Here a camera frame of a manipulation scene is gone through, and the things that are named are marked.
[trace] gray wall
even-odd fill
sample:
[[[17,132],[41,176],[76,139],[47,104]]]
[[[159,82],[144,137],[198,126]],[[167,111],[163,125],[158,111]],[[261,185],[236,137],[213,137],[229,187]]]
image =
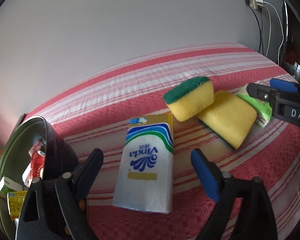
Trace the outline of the gray wall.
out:
[[[282,0],[266,1],[281,15]],[[270,11],[268,56],[275,61],[281,29]],[[101,69],[218,41],[258,49],[258,26],[244,0],[6,0],[0,8],[0,147],[20,114]]]

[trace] gold rectangle label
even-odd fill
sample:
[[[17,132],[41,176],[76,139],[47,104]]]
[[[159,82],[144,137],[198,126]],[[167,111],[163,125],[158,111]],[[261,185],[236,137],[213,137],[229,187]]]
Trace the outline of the gold rectangle label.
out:
[[[151,172],[128,172],[128,179],[157,180],[158,175]]]

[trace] cable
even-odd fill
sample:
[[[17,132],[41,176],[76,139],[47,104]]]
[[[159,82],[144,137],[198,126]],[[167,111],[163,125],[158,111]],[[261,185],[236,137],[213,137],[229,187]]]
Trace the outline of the cable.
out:
[[[259,23],[259,20],[258,20],[258,17],[257,15],[255,14],[255,12],[253,11],[253,9],[249,6],[249,8],[251,9],[251,11],[253,12],[256,20],[257,20],[257,23],[258,23],[258,26],[259,26],[259,34],[260,34],[260,42],[259,42],[259,49],[258,49],[258,52],[260,53],[260,49],[261,49],[261,41],[262,41],[262,36],[261,36],[261,28],[260,28],[260,23]]]
[[[279,17],[279,14],[278,14],[278,12],[277,12],[277,9],[271,4],[271,3],[268,3],[268,2],[266,2],[266,1],[263,1],[264,3],[266,3],[266,4],[269,4],[270,6],[272,6],[273,8],[274,8],[274,10],[275,10],[275,12],[277,13],[277,16],[278,16],[278,19],[279,19],[279,22],[280,22],[280,26],[281,26],[281,32],[282,32],[282,42],[281,42],[281,44],[280,44],[280,47],[279,47],[279,50],[278,50],[278,65],[279,65],[279,54],[280,54],[280,49],[281,49],[281,46],[282,46],[282,44],[283,44],[283,40],[284,40],[284,36],[283,36],[283,28],[282,28],[282,23],[281,23],[281,20],[280,20],[280,17]]]
[[[265,52],[263,51],[263,20],[262,20],[262,11],[260,10],[260,16],[261,16],[261,42],[262,42],[262,55],[265,54]]]
[[[269,50],[269,45],[270,45],[270,38],[271,38],[271,17],[270,17],[270,11],[266,6],[263,6],[263,8],[265,8],[268,11],[269,14],[269,39],[268,39],[268,48],[267,48],[267,52],[266,52],[266,57],[268,56],[268,50]]]

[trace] silver screw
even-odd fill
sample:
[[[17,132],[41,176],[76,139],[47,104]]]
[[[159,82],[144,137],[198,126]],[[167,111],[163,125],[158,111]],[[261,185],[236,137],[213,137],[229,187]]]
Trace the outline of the silver screw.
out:
[[[231,173],[230,172],[227,172],[227,171],[224,171],[222,173],[222,177],[224,177],[225,179],[229,179],[231,178]]]
[[[262,182],[262,179],[260,177],[254,177],[253,180],[256,182],[256,183],[261,183]]]
[[[39,177],[35,177],[33,180],[32,180],[32,183],[38,183],[40,181],[40,178]]]
[[[71,172],[65,172],[64,174],[62,174],[62,177],[63,177],[64,179],[69,179],[69,178],[72,177],[72,174],[71,174]]]

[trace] black cable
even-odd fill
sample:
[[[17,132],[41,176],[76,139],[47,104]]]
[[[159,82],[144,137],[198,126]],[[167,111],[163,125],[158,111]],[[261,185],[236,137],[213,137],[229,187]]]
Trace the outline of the black cable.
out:
[[[260,53],[260,49],[261,49],[261,41],[262,41],[262,36],[261,36],[261,28],[260,28],[260,23],[259,23],[259,20],[258,20],[258,17],[257,15],[255,14],[255,12],[253,11],[253,9],[249,6],[249,8],[251,9],[251,11],[253,12],[256,20],[257,20],[257,23],[258,23],[258,26],[259,26],[259,34],[260,34],[260,42],[259,42],[259,49],[258,49],[258,52]]]
[[[261,45],[262,45],[262,55],[264,56],[265,53],[263,51],[263,20],[262,20],[262,9],[260,9],[260,16],[261,16]]]

